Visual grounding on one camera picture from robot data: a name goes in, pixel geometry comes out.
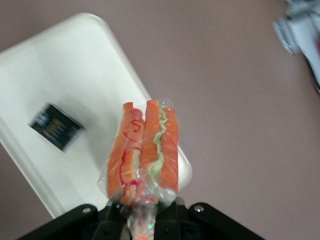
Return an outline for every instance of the metal bolt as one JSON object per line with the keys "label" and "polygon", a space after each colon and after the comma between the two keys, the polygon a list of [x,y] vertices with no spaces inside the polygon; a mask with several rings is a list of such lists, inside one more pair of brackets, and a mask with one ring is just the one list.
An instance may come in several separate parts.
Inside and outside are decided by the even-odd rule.
{"label": "metal bolt", "polygon": [[198,213],[201,213],[201,212],[203,212],[205,209],[204,209],[204,207],[201,206],[201,205],[195,205],[195,206],[194,206],[194,210],[195,210],[196,212],[198,212]]}
{"label": "metal bolt", "polygon": [[91,208],[90,207],[85,207],[84,209],[82,209],[82,212],[84,213],[84,214],[87,214],[87,213],[89,213],[91,211]]}

